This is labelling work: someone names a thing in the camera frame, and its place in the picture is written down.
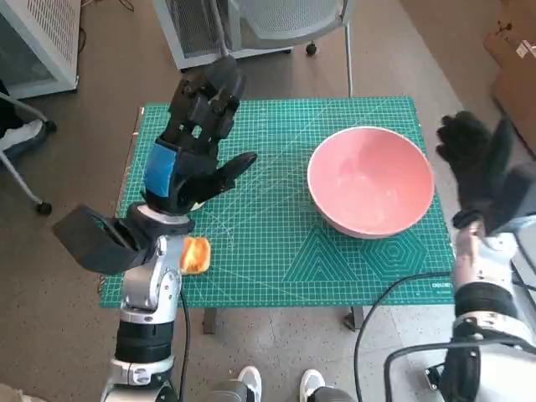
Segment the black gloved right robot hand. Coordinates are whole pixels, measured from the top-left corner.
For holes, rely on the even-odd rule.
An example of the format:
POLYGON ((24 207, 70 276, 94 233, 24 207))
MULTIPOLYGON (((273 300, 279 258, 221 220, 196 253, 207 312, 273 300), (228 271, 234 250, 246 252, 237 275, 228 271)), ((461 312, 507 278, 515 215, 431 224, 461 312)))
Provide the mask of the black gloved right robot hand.
POLYGON ((502 118, 488 130, 470 111, 441 118, 437 154, 449 165, 457 185, 460 210, 452 218, 456 229, 484 221, 500 193, 513 144, 513 125, 502 118))

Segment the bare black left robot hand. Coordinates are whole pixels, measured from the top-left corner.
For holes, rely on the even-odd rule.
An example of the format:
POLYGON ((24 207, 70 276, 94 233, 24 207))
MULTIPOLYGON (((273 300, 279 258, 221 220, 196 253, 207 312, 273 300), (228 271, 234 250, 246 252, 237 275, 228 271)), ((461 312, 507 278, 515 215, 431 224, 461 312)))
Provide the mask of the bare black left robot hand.
POLYGON ((240 106, 246 78, 236 60, 224 56, 192 79, 182 79, 168 108, 165 130, 149 152, 143 198, 168 215, 187 214, 235 187, 257 159, 244 152, 219 165, 219 143, 226 139, 240 106))

